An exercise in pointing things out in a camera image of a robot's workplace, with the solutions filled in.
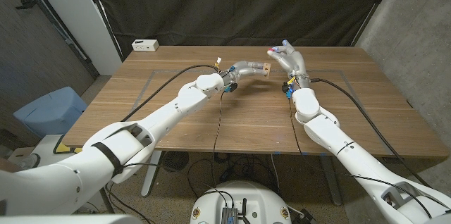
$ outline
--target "wooden table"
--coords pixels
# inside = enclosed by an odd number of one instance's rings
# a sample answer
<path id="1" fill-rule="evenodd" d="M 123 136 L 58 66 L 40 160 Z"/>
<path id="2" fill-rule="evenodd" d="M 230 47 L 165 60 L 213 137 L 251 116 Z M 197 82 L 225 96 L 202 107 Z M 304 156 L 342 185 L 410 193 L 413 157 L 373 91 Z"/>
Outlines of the wooden table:
<path id="1" fill-rule="evenodd" d="M 298 154 L 290 124 L 288 101 L 281 91 L 288 79 L 261 46 L 160 46 L 156 52 L 132 52 L 118 72 L 88 106 L 63 139 L 81 147 L 97 130 L 120 121 L 179 70 L 194 64 L 214 64 L 221 57 L 225 70 L 234 62 L 272 63 L 269 79 L 245 78 L 223 97 L 221 131 L 216 151 L 260 154 Z M 392 146 L 405 157 L 436 158 L 449 155 L 423 118 L 406 102 L 363 49 L 356 47 L 297 47 L 310 77 L 330 80 L 349 91 Z M 210 68 L 184 73 L 157 94 L 131 120 L 139 120 L 176 97 L 179 89 Z M 322 107 L 334 113 L 341 128 L 374 156 L 392 156 L 354 104 L 326 83 L 312 83 Z M 219 96 L 184 118 L 156 146 L 157 150 L 212 151 L 218 127 Z M 328 152 L 311 141 L 295 123 L 299 145 L 306 154 Z"/>

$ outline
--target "gray wall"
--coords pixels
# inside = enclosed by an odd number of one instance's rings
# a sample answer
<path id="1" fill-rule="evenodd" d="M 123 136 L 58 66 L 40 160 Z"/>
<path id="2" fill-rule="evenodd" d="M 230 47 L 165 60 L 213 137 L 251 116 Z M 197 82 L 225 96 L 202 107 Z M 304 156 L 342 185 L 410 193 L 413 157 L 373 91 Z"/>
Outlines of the gray wall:
<path id="1" fill-rule="evenodd" d="M 383 0 L 357 46 L 368 52 L 451 147 L 451 0 Z M 435 189 L 451 196 L 450 158 L 439 164 L 409 163 Z M 363 197 L 354 199 L 363 201 Z M 369 218 L 380 217 L 370 215 L 353 218 L 351 214 L 350 222 L 371 223 Z"/>

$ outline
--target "yellow connector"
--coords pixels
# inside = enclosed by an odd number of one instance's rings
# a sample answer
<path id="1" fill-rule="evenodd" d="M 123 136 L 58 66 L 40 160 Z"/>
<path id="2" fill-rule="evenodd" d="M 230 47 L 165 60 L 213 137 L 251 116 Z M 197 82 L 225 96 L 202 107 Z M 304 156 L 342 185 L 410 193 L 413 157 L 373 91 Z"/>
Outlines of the yellow connector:
<path id="1" fill-rule="evenodd" d="M 287 84 L 291 84 L 291 83 L 293 83 L 295 80 L 296 80 L 296 78 L 293 77 L 293 78 L 291 78 L 291 80 L 288 80 Z"/>
<path id="2" fill-rule="evenodd" d="M 218 60 L 216 61 L 216 63 L 214 64 L 214 66 L 216 66 L 219 70 L 219 63 L 221 62 L 221 58 L 218 58 Z"/>

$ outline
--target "connector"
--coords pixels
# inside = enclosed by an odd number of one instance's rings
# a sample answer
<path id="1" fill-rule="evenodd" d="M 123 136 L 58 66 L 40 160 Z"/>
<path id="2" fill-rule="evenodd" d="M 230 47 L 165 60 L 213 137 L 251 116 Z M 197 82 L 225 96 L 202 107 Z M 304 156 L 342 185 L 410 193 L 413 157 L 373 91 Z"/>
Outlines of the connector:
<path id="1" fill-rule="evenodd" d="M 221 63 L 222 58 L 218 57 L 218 60 L 216 60 L 216 63 L 214 64 L 219 69 L 219 64 Z"/>
<path id="2" fill-rule="evenodd" d="M 291 84 L 296 80 L 296 77 L 291 78 L 291 80 L 288 80 L 287 84 Z"/>
<path id="3" fill-rule="evenodd" d="M 286 93 L 288 92 L 288 90 L 290 90 L 290 86 L 288 85 L 288 83 L 284 82 L 282 85 L 282 92 Z"/>
<path id="4" fill-rule="evenodd" d="M 237 89 L 237 87 L 238 87 L 237 83 L 232 83 L 232 84 L 230 84 L 230 86 L 228 86 L 224 89 L 224 92 L 233 92 L 233 91 L 235 91 L 235 89 Z"/>

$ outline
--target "blue bin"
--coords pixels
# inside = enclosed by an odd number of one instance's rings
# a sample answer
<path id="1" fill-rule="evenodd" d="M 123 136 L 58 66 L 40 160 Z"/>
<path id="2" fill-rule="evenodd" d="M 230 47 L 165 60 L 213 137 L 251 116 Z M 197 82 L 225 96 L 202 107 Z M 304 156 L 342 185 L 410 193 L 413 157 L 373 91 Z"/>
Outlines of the blue bin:
<path id="1" fill-rule="evenodd" d="M 43 138 L 66 134 L 86 108 L 71 87 L 64 87 L 30 102 L 16 111 L 14 117 Z"/>

